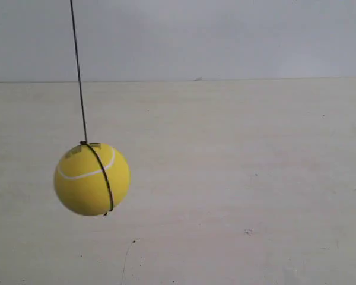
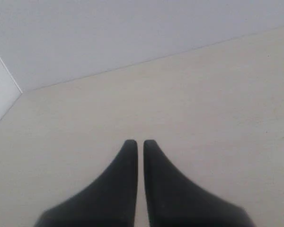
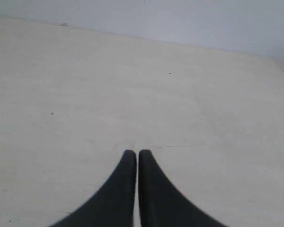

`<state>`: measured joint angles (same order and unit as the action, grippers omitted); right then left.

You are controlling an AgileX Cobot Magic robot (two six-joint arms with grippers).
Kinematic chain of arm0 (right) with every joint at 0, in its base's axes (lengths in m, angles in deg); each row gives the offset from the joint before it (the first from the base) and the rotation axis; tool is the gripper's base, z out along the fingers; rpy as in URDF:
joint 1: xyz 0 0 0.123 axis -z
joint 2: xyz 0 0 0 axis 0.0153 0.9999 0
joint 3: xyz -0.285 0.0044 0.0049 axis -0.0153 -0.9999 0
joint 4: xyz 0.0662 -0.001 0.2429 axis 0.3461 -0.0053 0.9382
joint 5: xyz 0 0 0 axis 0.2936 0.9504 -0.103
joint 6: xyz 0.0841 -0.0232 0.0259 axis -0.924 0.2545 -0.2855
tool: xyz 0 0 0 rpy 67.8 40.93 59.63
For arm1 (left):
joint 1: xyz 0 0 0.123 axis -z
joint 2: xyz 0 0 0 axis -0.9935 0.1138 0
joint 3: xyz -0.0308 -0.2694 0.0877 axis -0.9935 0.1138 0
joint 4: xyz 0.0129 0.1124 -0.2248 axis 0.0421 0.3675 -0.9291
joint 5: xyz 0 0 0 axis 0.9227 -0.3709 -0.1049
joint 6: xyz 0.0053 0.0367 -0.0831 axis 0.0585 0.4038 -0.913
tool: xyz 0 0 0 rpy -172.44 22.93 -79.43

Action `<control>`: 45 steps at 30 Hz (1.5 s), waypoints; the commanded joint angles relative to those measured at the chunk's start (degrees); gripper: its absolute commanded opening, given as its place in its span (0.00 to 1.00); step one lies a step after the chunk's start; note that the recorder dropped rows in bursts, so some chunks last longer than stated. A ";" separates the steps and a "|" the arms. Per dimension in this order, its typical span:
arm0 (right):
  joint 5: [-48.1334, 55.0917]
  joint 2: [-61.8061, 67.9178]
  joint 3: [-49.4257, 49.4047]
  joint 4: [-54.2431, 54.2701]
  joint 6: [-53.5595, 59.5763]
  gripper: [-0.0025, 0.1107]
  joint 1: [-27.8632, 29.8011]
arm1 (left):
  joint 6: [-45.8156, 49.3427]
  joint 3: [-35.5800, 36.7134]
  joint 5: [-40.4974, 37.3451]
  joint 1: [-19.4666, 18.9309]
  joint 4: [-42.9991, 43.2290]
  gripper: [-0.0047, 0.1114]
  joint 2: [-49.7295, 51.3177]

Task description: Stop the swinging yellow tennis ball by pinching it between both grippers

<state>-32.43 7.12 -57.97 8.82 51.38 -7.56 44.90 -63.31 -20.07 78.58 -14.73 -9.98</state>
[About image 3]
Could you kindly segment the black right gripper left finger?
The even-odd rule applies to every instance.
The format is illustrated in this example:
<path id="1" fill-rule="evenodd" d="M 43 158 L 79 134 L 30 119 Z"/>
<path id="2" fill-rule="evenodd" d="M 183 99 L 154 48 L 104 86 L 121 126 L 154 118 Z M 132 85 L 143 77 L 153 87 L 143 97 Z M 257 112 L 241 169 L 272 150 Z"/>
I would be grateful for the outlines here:
<path id="1" fill-rule="evenodd" d="M 132 227 L 136 184 L 136 153 L 126 150 L 106 182 L 54 227 Z"/>

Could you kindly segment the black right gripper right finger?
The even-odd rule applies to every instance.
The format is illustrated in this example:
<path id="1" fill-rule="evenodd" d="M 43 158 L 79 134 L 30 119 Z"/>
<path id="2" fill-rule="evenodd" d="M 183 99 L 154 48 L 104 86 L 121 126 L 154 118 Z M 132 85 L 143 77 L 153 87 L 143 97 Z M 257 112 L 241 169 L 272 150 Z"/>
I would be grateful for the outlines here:
<path id="1" fill-rule="evenodd" d="M 166 177 L 150 150 L 139 152 L 138 194 L 142 227 L 223 227 L 191 203 Z"/>

